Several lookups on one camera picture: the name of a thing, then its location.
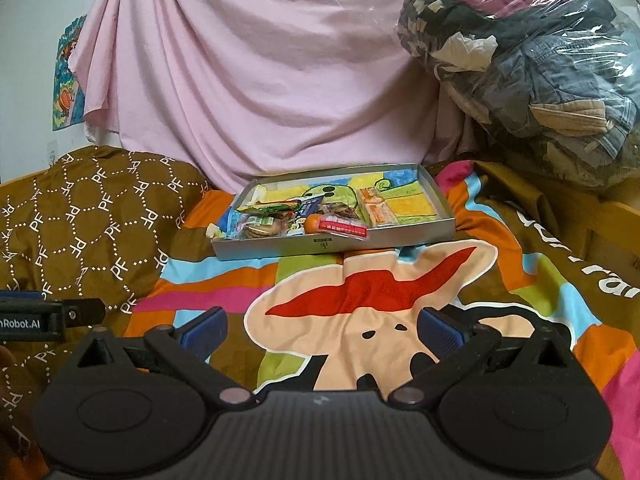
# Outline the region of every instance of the metal tray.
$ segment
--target metal tray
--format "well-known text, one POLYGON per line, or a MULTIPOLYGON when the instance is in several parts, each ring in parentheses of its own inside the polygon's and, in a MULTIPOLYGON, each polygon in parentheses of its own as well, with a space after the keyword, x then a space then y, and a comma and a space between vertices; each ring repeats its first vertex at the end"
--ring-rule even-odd
POLYGON ((363 173, 385 173, 395 170, 414 170, 417 180, 438 215, 437 220, 417 224, 381 227, 369 229, 367 240, 356 240, 332 234, 313 234, 281 236, 273 238, 251 238, 245 240, 212 241, 213 249, 219 260, 250 260, 253 258, 277 258, 301 254, 341 253, 403 246, 415 246, 447 242, 453 240, 456 231, 456 219, 453 211, 431 178, 431 175, 419 164, 378 164, 375 166, 352 166, 332 170, 303 171, 280 176, 270 176, 252 180, 236 196, 231 207, 238 208, 246 203, 258 184, 274 184, 295 180, 307 180, 324 177, 349 176, 363 173))

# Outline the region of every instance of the white wall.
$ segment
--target white wall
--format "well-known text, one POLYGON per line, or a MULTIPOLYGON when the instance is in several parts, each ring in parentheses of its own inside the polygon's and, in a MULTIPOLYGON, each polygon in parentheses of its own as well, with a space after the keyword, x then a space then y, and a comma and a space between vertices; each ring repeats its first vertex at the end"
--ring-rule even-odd
POLYGON ((93 0, 0 0, 0 182, 43 170, 88 144, 83 124, 52 131, 53 76, 60 36, 93 0))

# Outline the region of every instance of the orange snack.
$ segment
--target orange snack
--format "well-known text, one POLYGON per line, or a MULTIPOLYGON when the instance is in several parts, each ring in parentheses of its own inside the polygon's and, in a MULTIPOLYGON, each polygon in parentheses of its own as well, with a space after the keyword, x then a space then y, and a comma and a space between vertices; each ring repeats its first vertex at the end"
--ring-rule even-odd
POLYGON ((364 187, 357 190, 356 196, 360 210, 369 217, 371 227, 398 225, 398 218, 389 204, 380 195, 376 187, 364 187))
POLYGON ((313 215, 309 215, 308 217, 306 217, 305 220, 305 233, 310 235, 310 234, 315 234, 318 231, 318 228, 320 227, 320 219, 322 218, 322 215, 319 214, 313 214, 313 215))

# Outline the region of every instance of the bag of clothes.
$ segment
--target bag of clothes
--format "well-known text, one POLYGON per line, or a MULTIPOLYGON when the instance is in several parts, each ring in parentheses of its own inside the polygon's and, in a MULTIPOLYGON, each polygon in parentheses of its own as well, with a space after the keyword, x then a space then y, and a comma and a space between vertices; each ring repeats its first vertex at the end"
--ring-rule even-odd
POLYGON ((607 0, 404 0, 402 46, 520 168, 640 170, 640 29, 607 0))

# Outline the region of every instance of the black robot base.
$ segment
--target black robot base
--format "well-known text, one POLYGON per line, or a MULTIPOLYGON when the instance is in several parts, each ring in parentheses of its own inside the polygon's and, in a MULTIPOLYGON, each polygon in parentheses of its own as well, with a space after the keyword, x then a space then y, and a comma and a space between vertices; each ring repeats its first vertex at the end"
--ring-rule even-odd
POLYGON ((446 355, 387 400, 254 395, 202 359, 226 337, 218 308, 143 338, 95 327, 34 408, 47 480, 600 478, 609 411, 553 329, 501 338, 424 312, 446 355))

